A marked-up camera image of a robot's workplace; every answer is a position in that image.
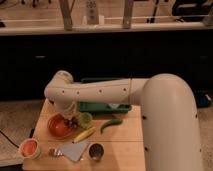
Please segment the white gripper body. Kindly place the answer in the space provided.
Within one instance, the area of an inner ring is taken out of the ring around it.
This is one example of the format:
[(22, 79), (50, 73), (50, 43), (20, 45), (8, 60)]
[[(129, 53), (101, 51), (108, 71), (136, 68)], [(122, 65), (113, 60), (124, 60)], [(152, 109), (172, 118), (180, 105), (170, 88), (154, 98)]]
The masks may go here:
[(68, 120), (71, 120), (74, 116), (78, 115), (77, 103), (72, 102), (68, 106), (62, 106), (59, 108), (59, 113)]

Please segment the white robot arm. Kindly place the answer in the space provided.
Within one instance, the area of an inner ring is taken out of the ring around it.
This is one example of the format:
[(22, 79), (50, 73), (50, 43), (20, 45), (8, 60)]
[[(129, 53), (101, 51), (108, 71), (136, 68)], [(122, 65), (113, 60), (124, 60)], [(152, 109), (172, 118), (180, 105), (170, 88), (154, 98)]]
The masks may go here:
[(174, 74), (150, 78), (75, 83), (57, 72), (45, 97), (65, 116), (71, 104), (130, 104), (141, 108), (146, 171), (204, 171), (195, 98), (189, 85)]

